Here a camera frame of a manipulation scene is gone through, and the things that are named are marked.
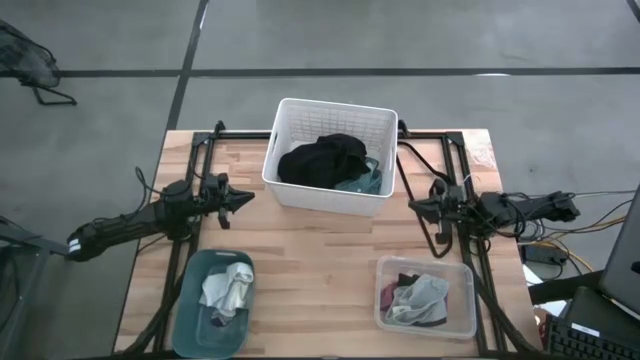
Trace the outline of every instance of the wooden table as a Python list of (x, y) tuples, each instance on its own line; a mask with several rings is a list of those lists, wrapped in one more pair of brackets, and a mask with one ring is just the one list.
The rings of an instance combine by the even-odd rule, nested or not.
[[(501, 191), (488, 131), (462, 131), (476, 192)], [(156, 189), (184, 178), (192, 134), (192, 131), (167, 134)], [(445, 171), (439, 142), (411, 143), (435, 168)], [(282, 207), (262, 182), (266, 147), (265, 140), (216, 141), (213, 173), (227, 172), (233, 187), (253, 191), (256, 197), (230, 216), (231, 230), (221, 230), (216, 217), (211, 216), (204, 220), (200, 237), (201, 249), (244, 251), (255, 263), (257, 288), (251, 334), (239, 356), (400, 357), (477, 353), (473, 338), (454, 341), (388, 332), (378, 328), (373, 319), (377, 260), (383, 255), (432, 260), (416, 215), (407, 207), (408, 198), (399, 174), (395, 193), (375, 218)], [(398, 147), (398, 154), (416, 198), (426, 198), (433, 176), (406, 148)], [(437, 227), (430, 226), (429, 231), (434, 234)], [(148, 241), (141, 241), (141, 246)], [(460, 246), (457, 239), (454, 241), (453, 250), (442, 261), (461, 262)], [(158, 308), (170, 249), (170, 242), (160, 241), (137, 257), (115, 350), (128, 346)], [(540, 347), (513, 239), (493, 238), (489, 258), (500, 305), (526, 339)], [(491, 322), (485, 307), (482, 316), (492, 345)]]

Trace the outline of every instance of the white plastic basket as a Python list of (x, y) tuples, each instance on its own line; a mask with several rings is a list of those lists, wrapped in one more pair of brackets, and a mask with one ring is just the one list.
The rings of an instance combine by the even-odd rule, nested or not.
[[(285, 206), (374, 216), (393, 194), (396, 172), (398, 114), (389, 109), (324, 101), (283, 99), (278, 106), (262, 179), (278, 202)], [(336, 133), (360, 139), (367, 156), (379, 161), (382, 173), (379, 195), (319, 189), (280, 182), (280, 158), (302, 144), (315, 143), (318, 136)]]

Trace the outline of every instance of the plastic bin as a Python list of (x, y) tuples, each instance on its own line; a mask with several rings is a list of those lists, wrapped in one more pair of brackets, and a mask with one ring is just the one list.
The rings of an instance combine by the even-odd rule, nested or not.
[[(374, 216), (393, 194), (396, 171), (398, 114), (389, 109), (324, 101), (283, 99), (278, 106), (262, 179), (285, 206)], [(278, 177), (282, 155), (319, 136), (342, 133), (360, 139), (367, 156), (378, 160), (382, 173), (379, 195), (286, 184)]]
[[(380, 292), (387, 285), (397, 281), (399, 273), (408, 272), (429, 274), (449, 282), (446, 323), (434, 327), (396, 326), (385, 323), (385, 312), (380, 311)], [(375, 296), (374, 318), (378, 326), (384, 330), (454, 339), (469, 339), (476, 333), (473, 274), (464, 264), (384, 256), (378, 260)]]
[(180, 356), (227, 359), (242, 349), (249, 331), (255, 276), (246, 295), (247, 309), (237, 310), (236, 317), (225, 327), (211, 325), (213, 308), (199, 303), (202, 282), (207, 276), (224, 273), (227, 266), (235, 262), (243, 262), (253, 268), (249, 255), (239, 251), (200, 250), (189, 259), (172, 338), (173, 348)]

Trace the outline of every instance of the teal plastic tub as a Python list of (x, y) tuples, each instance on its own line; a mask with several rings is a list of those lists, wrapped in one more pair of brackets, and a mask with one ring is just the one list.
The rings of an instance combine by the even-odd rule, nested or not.
[(178, 314), (173, 330), (173, 349), (180, 356), (228, 359), (242, 349), (249, 333), (251, 307), (255, 293), (255, 271), (254, 281), (246, 295), (247, 309), (236, 310), (236, 316), (227, 326), (213, 326), (211, 324), (213, 308), (199, 303), (202, 282), (207, 276), (225, 273), (227, 266), (235, 262), (246, 263), (253, 269), (253, 262), (249, 255), (239, 251), (200, 250), (189, 260), (182, 282)]

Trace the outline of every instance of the black chair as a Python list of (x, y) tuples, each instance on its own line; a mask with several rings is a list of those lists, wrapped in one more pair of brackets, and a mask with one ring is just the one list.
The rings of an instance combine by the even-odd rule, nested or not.
[[(13, 26), (0, 20), (0, 75), (18, 79), (20, 85), (31, 88), (41, 105), (77, 105), (76, 100), (53, 90), (60, 83), (56, 58)], [(45, 101), (40, 90), (66, 100)]]

